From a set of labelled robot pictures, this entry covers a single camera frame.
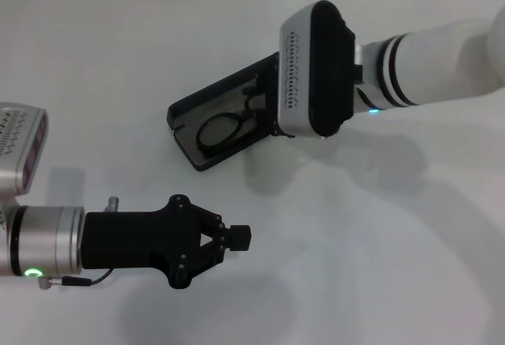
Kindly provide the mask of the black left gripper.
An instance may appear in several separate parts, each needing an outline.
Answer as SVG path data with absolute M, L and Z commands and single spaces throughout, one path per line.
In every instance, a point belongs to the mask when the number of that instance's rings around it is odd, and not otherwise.
M 154 268 L 174 289 L 223 263 L 225 252 L 249 249 L 247 225 L 227 227 L 220 214 L 173 195 L 152 212 L 89 212 L 80 258 L 85 269 Z

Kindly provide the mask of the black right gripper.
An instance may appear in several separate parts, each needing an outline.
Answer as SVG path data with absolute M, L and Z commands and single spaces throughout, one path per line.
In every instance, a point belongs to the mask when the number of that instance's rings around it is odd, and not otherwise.
M 274 137 L 282 136 L 293 138 L 292 135 L 285 133 L 279 126 L 279 72 L 277 69 L 270 69 L 258 77 L 257 91 L 264 101 L 264 108 L 260 110 L 260 117 L 258 118 L 260 129 Z

